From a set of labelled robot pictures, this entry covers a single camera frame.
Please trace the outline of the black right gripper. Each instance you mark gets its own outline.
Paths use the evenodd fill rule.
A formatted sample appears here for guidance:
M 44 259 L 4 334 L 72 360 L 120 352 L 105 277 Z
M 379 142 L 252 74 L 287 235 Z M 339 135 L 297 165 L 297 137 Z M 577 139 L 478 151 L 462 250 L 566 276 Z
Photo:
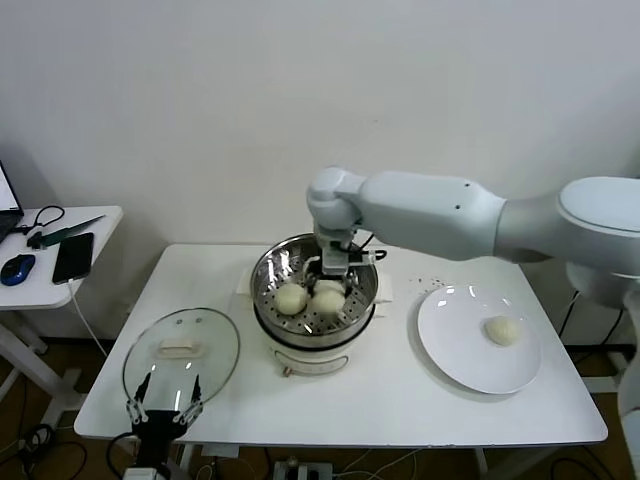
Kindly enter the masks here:
M 360 285 L 357 272 L 348 272 L 345 276 L 321 275 L 321 258 L 309 257 L 302 267 L 302 286 L 308 293 L 313 289 L 344 289 L 344 296 L 348 297 Z

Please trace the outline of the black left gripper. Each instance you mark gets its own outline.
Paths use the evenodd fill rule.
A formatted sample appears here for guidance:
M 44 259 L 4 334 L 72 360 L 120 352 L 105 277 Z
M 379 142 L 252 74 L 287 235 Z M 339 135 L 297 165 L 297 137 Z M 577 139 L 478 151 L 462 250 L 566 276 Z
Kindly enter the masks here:
M 132 433 L 140 445 L 135 461 L 138 468 L 159 468 L 169 458 L 173 442 L 186 433 L 186 424 L 193 424 L 203 411 L 200 376 L 194 380 L 190 402 L 180 413 L 169 410 L 150 410 L 146 413 L 143 402 L 151 376 L 146 375 L 126 402 Z

